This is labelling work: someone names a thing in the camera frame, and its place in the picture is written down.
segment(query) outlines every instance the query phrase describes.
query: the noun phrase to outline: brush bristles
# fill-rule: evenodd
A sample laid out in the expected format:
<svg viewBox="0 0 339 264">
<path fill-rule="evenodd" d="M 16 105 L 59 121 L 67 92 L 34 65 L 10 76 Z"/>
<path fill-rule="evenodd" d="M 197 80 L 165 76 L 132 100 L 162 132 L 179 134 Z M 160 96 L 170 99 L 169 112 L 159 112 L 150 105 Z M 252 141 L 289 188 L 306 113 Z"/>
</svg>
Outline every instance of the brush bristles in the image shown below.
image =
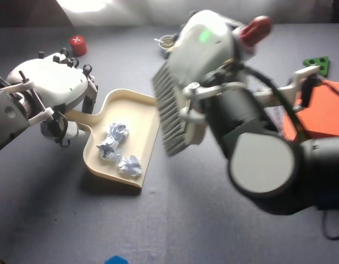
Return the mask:
<svg viewBox="0 0 339 264">
<path fill-rule="evenodd" d="M 180 118 L 175 84 L 170 76 L 166 63 L 160 68 L 152 79 L 154 94 L 157 99 L 157 108 L 160 116 L 160 126 L 163 133 L 163 144 L 169 157 L 186 149 L 185 133 L 182 127 L 185 125 Z"/>
</svg>

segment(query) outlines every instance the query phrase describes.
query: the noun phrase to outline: table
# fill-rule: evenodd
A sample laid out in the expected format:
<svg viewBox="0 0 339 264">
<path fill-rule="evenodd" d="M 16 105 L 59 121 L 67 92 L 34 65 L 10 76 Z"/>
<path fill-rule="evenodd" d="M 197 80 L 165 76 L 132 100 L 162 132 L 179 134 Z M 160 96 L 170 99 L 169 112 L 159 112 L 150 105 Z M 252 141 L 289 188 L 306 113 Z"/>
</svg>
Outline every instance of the table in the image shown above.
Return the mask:
<svg viewBox="0 0 339 264">
<path fill-rule="evenodd" d="M 106 94 L 127 88 L 153 95 L 150 79 L 163 63 L 155 37 L 173 27 L 0 29 L 0 76 L 19 63 L 69 47 L 80 34 Z M 277 25 L 251 64 L 284 85 L 305 58 L 329 56 L 339 81 L 339 25 Z M 241 196 L 211 133 L 168 159 L 155 142 L 142 192 L 95 177 L 82 159 L 87 138 L 60 148 L 34 126 L 0 152 L 0 254 L 8 264 L 339 263 L 339 242 L 321 235 L 321 214 L 309 208 L 273 216 Z M 339 212 L 331 213 L 339 233 Z"/>
</svg>

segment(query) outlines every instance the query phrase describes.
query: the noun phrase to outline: dustpan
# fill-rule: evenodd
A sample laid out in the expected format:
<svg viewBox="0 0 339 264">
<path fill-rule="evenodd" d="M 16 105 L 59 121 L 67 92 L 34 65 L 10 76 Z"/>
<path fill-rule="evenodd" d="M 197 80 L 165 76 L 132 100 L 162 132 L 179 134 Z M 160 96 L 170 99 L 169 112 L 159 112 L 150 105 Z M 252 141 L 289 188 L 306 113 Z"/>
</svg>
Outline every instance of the dustpan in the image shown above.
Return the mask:
<svg viewBox="0 0 339 264">
<path fill-rule="evenodd" d="M 96 176 L 142 188 L 148 163 L 159 128 L 156 99 L 138 92 L 118 89 L 107 94 L 98 114 L 85 114 L 71 110 L 68 120 L 90 132 L 83 157 L 87 168 Z M 133 178 L 118 173 L 115 163 L 102 159 L 96 145 L 105 139 L 105 125 L 123 123 L 129 134 L 119 145 L 124 157 L 134 155 L 140 159 L 142 174 Z"/>
</svg>

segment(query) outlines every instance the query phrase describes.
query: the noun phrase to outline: green light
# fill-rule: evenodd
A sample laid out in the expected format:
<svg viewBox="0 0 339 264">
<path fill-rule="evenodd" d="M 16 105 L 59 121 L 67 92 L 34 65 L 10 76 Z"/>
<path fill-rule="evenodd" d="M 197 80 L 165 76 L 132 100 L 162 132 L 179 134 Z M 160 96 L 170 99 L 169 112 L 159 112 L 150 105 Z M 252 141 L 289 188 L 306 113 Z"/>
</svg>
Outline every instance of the green light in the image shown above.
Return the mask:
<svg viewBox="0 0 339 264">
<path fill-rule="evenodd" d="M 205 30 L 200 35 L 200 42 L 201 43 L 206 42 L 209 39 L 210 36 L 211 36 L 211 32 L 209 30 Z"/>
</svg>

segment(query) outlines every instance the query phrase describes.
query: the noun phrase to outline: green block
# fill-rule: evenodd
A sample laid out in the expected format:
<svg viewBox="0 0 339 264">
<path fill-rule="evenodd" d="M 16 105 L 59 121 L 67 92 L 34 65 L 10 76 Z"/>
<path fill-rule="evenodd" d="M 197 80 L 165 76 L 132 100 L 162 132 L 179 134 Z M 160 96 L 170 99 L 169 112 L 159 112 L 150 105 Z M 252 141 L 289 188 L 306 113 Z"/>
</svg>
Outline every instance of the green block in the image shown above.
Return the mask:
<svg viewBox="0 0 339 264">
<path fill-rule="evenodd" d="M 305 65 L 306 67 L 311 65 L 319 66 L 320 67 L 319 74 L 324 78 L 327 78 L 329 63 L 330 63 L 329 58 L 327 56 L 324 56 L 318 58 L 305 59 L 302 64 Z"/>
</svg>

